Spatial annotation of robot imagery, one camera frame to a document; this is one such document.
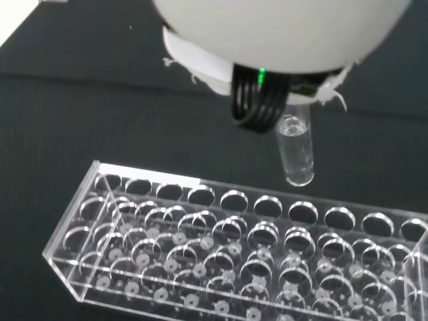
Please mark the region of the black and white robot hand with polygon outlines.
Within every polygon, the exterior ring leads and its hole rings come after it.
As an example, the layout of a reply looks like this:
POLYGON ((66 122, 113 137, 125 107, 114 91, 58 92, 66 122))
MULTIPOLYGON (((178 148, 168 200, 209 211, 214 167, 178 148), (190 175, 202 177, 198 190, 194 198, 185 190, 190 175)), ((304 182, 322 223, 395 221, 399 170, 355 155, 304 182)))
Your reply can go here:
POLYGON ((265 133, 287 105, 328 102, 409 1, 155 1, 171 61, 231 99, 236 126, 265 133))

